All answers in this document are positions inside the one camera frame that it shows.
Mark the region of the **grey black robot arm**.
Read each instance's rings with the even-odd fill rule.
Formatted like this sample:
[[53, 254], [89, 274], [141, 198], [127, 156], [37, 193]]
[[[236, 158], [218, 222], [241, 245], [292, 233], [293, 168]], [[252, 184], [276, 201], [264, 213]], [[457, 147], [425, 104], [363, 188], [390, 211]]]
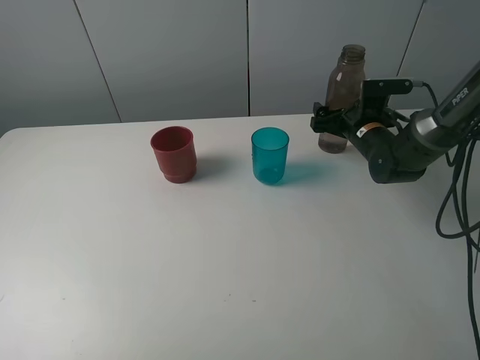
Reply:
[[392, 95], [406, 95], [423, 85], [408, 78], [367, 79], [359, 100], [349, 108], [330, 110], [314, 103], [310, 127], [350, 141], [368, 162], [377, 184], [414, 182], [477, 130], [479, 66], [434, 108], [406, 117], [387, 106]]

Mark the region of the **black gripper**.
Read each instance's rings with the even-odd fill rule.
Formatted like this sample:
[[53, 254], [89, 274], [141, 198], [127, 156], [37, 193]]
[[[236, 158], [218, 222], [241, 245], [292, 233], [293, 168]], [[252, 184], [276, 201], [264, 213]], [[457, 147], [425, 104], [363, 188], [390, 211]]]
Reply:
[[390, 131], [397, 126], [394, 111], [388, 107], [380, 112], [372, 109], [364, 112], [358, 104], [347, 109], [330, 109], [314, 102], [310, 119], [314, 133], [347, 138], [369, 163], [385, 167], [398, 166], [393, 152], [395, 135]]

